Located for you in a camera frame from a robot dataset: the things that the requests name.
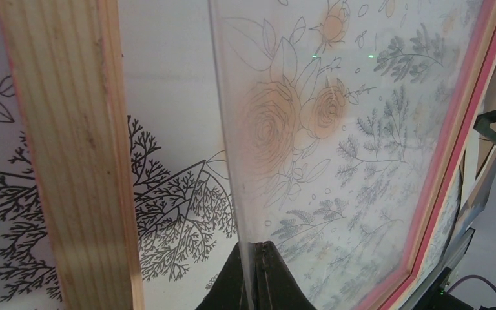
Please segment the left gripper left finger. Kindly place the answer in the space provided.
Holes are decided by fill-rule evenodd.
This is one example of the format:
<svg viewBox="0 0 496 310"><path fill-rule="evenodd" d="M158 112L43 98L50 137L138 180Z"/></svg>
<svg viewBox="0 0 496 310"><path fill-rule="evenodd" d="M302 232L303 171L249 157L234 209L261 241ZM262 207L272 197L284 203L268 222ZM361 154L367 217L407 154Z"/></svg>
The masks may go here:
<svg viewBox="0 0 496 310"><path fill-rule="evenodd" d="M246 310L248 301L238 243L196 310Z"/></svg>

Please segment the pink wooden picture frame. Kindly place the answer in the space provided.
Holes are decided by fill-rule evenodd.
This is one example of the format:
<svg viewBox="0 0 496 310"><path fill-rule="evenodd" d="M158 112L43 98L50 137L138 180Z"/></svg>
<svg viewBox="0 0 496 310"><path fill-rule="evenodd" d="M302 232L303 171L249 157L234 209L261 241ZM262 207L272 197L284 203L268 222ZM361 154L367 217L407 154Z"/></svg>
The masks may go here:
<svg viewBox="0 0 496 310"><path fill-rule="evenodd" d="M26 141L67 309L147 309L130 171L119 2L0 1ZM211 1L206 2L218 87ZM420 270L435 207L457 166L468 125L496 62L496 12L494 16L475 44L476 62L466 72L468 87L456 95L461 100L455 113L456 135L449 137L449 152L439 161L438 180L428 187L431 207L414 254L413 274L380 309L398 308L401 294ZM254 309L251 245L258 242L242 238L219 88L218 103L238 236L233 247L237 243L240 247L248 307Z"/></svg>

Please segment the clear frame glass pane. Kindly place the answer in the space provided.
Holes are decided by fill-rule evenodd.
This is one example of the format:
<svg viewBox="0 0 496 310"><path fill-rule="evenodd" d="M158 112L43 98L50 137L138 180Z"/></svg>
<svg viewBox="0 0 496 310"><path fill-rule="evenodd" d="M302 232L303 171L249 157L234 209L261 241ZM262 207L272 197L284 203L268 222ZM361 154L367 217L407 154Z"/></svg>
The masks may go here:
<svg viewBox="0 0 496 310"><path fill-rule="evenodd" d="M496 1L211 1L242 238L317 309L380 309L413 274Z"/></svg>

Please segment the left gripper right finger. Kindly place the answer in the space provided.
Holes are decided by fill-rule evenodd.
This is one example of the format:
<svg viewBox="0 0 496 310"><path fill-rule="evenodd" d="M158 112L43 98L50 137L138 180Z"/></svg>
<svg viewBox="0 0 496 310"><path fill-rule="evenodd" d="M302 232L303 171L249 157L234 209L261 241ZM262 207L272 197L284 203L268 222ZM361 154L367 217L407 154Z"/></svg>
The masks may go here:
<svg viewBox="0 0 496 310"><path fill-rule="evenodd" d="M255 309L315 310L272 241L253 243L251 300Z"/></svg>

